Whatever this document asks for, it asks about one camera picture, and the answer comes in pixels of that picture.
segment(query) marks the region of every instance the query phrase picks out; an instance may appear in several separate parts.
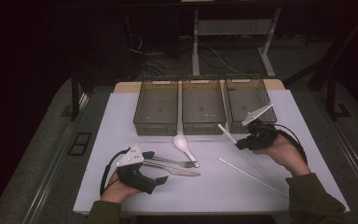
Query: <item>metal cutlery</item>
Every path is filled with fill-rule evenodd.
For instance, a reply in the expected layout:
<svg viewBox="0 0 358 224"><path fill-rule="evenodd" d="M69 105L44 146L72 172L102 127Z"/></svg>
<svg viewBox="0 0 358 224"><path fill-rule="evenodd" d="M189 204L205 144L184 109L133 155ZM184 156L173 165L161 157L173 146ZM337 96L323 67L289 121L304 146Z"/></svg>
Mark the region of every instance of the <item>metal cutlery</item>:
<svg viewBox="0 0 358 224"><path fill-rule="evenodd" d="M200 175L199 173L176 169L176 168L173 168L170 166L161 165L161 164L153 163L150 161L144 161L144 165L149 165L149 166L153 166L153 167L158 167L160 169L164 169L164 170L170 172L170 174L172 174L172 175L187 175L187 176Z"/></svg>
<svg viewBox="0 0 358 224"><path fill-rule="evenodd" d="M170 163L175 163L175 164L179 164L183 168L191 168L191 167L196 166L193 161L171 161L171 160L164 159L164 158L161 158L161 157L153 157L150 160L153 160L153 161L166 161L166 162L170 162Z"/></svg>

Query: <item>knife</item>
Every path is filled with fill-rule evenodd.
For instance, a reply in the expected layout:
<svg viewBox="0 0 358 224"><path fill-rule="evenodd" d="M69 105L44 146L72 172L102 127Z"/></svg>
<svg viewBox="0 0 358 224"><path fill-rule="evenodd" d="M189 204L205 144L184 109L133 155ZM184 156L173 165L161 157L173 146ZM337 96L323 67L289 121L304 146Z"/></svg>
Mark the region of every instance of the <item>knife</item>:
<svg viewBox="0 0 358 224"><path fill-rule="evenodd" d="M150 161L144 161L144 165L149 165L149 166L158 167L160 169L164 169L164 170L170 172L170 174L172 174L172 175L188 175L188 176L200 175L199 173L186 171L186 170L181 170L181 169L173 168L173 167L170 167L170 166L161 165L161 164L158 164L158 163L153 163L153 162L150 162Z"/></svg>

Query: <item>fork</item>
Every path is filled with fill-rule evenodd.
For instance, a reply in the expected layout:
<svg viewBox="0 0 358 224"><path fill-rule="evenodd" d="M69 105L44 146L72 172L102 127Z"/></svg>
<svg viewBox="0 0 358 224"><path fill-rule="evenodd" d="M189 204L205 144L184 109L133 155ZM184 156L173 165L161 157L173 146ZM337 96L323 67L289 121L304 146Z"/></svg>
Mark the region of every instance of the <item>fork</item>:
<svg viewBox="0 0 358 224"><path fill-rule="evenodd" d="M191 167L195 167L194 162L192 161L171 161L171 160L167 160L161 157L153 157L150 160L154 160L154 161L166 161L166 162L170 162L170 163L175 163L175 164L179 164L181 167L183 168L191 168Z"/></svg>

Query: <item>clear plastic bin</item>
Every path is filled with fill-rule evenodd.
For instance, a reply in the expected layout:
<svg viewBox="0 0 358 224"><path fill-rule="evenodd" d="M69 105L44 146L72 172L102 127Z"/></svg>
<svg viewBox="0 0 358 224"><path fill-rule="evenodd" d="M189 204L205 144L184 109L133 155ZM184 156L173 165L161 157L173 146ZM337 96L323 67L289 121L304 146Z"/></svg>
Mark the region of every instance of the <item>clear plastic bin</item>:
<svg viewBox="0 0 358 224"><path fill-rule="evenodd" d="M188 76L182 80L182 122L186 135L222 134L226 124L219 76Z"/></svg>
<svg viewBox="0 0 358 224"><path fill-rule="evenodd" d="M263 79L251 79L247 76L226 75L225 103L227 123L231 133L248 133L242 122L249 112L269 104L269 94ZM260 120L275 123L277 118L273 107L266 111Z"/></svg>
<svg viewBox="0 0 358 224"><path fill-rule="evenodd" d="M177 135L177 77L144 77L133 123L138 135Z"/></svg>

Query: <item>white table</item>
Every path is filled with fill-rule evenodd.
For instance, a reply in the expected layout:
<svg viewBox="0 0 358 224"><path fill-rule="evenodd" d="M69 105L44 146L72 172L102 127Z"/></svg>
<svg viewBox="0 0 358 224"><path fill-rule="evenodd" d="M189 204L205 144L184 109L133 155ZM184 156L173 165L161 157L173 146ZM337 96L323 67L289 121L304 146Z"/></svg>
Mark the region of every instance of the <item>white table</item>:
<svg viewBox="0 0 358 224"><path fill-rule="evenodd" d="M188 161L188 157L174 146L173 137L136 134L132 119L140 84L122 83L121 87L127 85L128 88L125 89L120 88L119 84L109 98L89 158L74 207L77 213L87 215L93 202L100 199L99 189L104 167L120 150L138 145L142 151L155 151L156 156ZM274 104L277 123L290 128L297 135L307 153L310 169L319 176L327 192L341 201L349 211L291 92L275 90L268 91L268 94ZM179 107L179 118L181 118L180 109L181 107ZM179 119L178 133L182 133L180 122ZM244 136L244 134L233 134L235 139ZM141 193L130 197L122 204L123 216L271 214L288 210L287 198L217 159L218 157L225 159L288 195L288 185L284 179L289 177L290 173L270 157L254 155L247 149L240 151L225 135L193 135L186 136L186 139L190 150L200 162L200 168L189 170L201 173L201 175L190 177L170 175L157 168L142 167L141 172L148 177L156 178L165 175L170 175L170 177L166 184L156 186L151 195ZM269 178L263 175L258 167L267 173Z"/></svg>

